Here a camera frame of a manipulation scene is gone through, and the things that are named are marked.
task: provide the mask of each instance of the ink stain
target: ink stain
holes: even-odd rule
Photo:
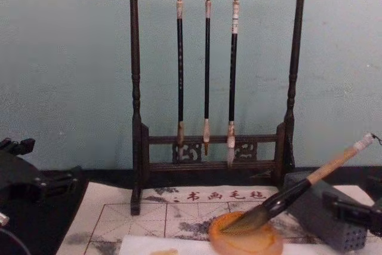
[[[176,188],[154,188],[154,191],[159,195],[162,195],[165,192],[168,192],[168,193],[179,192],[179,190]]]
[[[164,199],[163,197],[157,197],[157,196],[148,196],[148,197],[145,197],[144,198],[145,200],[149,200],[149,201],[155,201],[155,202],[159,202],[159,203],[169,203],[166,199]]]
[[[80,232],[76,234],[72,234],[66,239],[66,243],[69,245],[81,245],[89,242],[91,237],[90,232]]]
[[[185,235],[176,235],[175,238],[183,239],[183,240],[209,241],[208,238],[200,238],[200,237],[185,236]]]
[[[179,223],[179,230],[193,232],[193,236],[205,235],[208,234],[208,229],[210,228],[211,222],[216,217],[213,217],[207,221],[203,221],[202,223],[187,223],[181,222]]]
[[[151,231],[145,232],[144,235],[149,236],[149,237],[158,237],[157,234],[155,234],[154,232],[151,232]]]
[[[148,197],[145,197],[144,199],[145,200],[149,200],[149,201],[159,202],[159,203],[170,203],[168,200],[164,199],[163,197],[157,197],[157,196],[152,196],[152,195],[148,196]],[[176,205],[172,205],[172,207],[174,207],[175,211],[176,211],[176,214],[175,214],[174,217],[181,218],[181,214],[180,214],[179,208]]]
[[[93,242],[93,246],[95,246],[101,255],[118,255],[118,244],[115,242]]]

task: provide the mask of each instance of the wooden brush rack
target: wooden brush rack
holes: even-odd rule
[[[294,131],[294,98],[300,55],[301,28],[303,20],[304,0],[296,1],[292,51],[289,69],[288,100],[284,121],[277,126],[275,134],[240,136],[236,135],[235,161],[232,168],[271,171],[276,185],[288,170],[294,168],[293,131]],[[140,214],[141,192],[151,172],[156,171],[190,171],[217,170],[227,168],[226,161],[203,162],[201,152],[202,136],[184,138],[184,156],[188,159],[177,159],[177,137],[154,137],[149,135],[149,128],[142,124],[140,115],[140,48],[138,25],[138,0],[130,0],[131,25],[131,77],[133,81],[133,170],[134,188],[131,196],[131,214]],[[210,144],[226,143],[227,136],[211,136]],[[257,160],[258,143],[275,142],[275,156],[271,160]],[[172,162],[151,163],[150,145],[172,145]]]

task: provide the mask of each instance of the black brush handle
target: black brush handle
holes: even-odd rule
[[[235,80],[236,80],[236,50],[238,47],[238,34],[232,34],[231,40],[231,67],[229,80],[229,121],[235,120]]]
[[[268,211],[269,219],[272,219],[281,212],[285,211],[311,186],[312,184],[308,179],[303,179],[290,188],[283,189],[265,200],[262,206]]]
[[[178,121],[183,121],[183,21],[177,19],[178,30]]]
[[[204,84],[204,118],[208,119],[210,109],[210,23],[211,19],[205,19],[205,84]]]

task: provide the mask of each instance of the brush handle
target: brush handle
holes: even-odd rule
[[[229,85],[229,121],[235,120],[235,79],[236,79],[236,51],[238,47],[239,0],[233,0],[231,65]]]
[[[312,184],[307,179],[303,179],[290,188],[283,189],[265,200],[262,205],[267,210],[267,218],[264,220],[268,221],[285,211],[311,186]]]
[[[204,118],[209,117],[210,105],[210,25],[211,25],[211,0],[205,0],[205,97]]]
[[[373,142],[372,134],[367,134],[363,137],[363,140],[355,143],[353,146],[347,148],[342,154],[337,155],[327,164],[321,166],[318,170],[313,172],[307,177],[307,180],[314,185],[319,180],[323,179],[327,175],[331,174],[338,167],[341,167],[350,158],[353,158],[357,153],[367,148]]]
[[[178,121],[183,122],[183,1],[177,0]]]

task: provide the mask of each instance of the calligraphy brush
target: calligraphy brush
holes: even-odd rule
[[[177,0],[178,32],[178,160],[183,158],[184,124],[183,124],[183,1]]]
[[[205,88],[204,88],[204,153],[208,155],[208,144],[210,142],[210,123],[209,105],[210,105],[210,17],[211,0],[205,0]]]
[[[229,84],[229,126],[227,135],[227,164],[230,168],[235,158],[235,79],[236,79],[236,50],[238,46],[239,0],[233,0],[231,66]]]
[[[347,148],[343,153],[337,155],[330,162],[318,168],[305,179],[299,181],[294,186],[281,190],[265,200],[261,205],[247,211],[237,220],[224,227],[221,231],[225,234],[243,235],[254,231],[270,219],[285,211],[293,202],[295,202],[312,185],[323,179],[338,167],[342,166],[350,158],[368,147],[373,139],[377,138],[373,134],[366,134],[363,139],[353,146]]]

